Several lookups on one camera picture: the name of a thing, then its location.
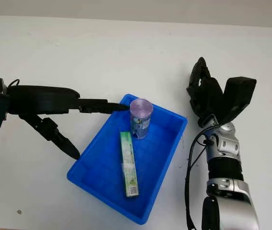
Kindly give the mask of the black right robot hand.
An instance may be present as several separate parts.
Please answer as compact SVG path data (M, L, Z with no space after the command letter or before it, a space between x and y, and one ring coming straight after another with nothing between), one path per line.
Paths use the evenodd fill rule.
M218 81L211 77L203 57L198 59L192 69L187 92L191 108L199 117L200 127L204 127L213 116L220 121L223 91Z

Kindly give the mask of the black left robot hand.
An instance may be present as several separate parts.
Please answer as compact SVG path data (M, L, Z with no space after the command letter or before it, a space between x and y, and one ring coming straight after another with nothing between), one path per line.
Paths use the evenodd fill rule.
M40 118L39 115L67 114L70 110L87 114L111 114L130 108L128 105L110 103L106 99L81 99L75 90L61 87L14 85L8 88L8 95L10 114L18 115L47 141L53 142L75 160L80 158L76 147L60 133L52 119Z

